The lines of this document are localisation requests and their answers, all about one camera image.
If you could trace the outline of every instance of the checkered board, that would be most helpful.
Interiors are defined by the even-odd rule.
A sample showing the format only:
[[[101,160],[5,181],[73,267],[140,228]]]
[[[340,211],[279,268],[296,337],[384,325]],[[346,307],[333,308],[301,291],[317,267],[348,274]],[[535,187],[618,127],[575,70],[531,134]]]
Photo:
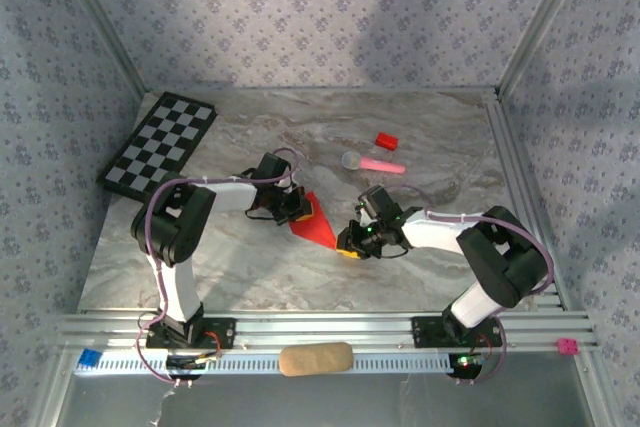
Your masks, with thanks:
[[[144,202],[164,174],[180,172],[215,118],[212,105],[164,93],[98,182],[107,190]]]

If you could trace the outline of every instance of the patterned wallpaper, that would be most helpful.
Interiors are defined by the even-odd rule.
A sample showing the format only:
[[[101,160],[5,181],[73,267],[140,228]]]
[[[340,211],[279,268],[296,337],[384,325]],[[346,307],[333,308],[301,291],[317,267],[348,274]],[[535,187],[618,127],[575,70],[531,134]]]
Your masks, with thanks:
[[[640,426],[640,0],[566,0],[507,105],[571,294]]]
[[[100,0],[150,90],[496,85],[540,0]]]
[[[96,172],[139,103],[76,0],[0,11],[0,425],[18,426],[104,221]]]

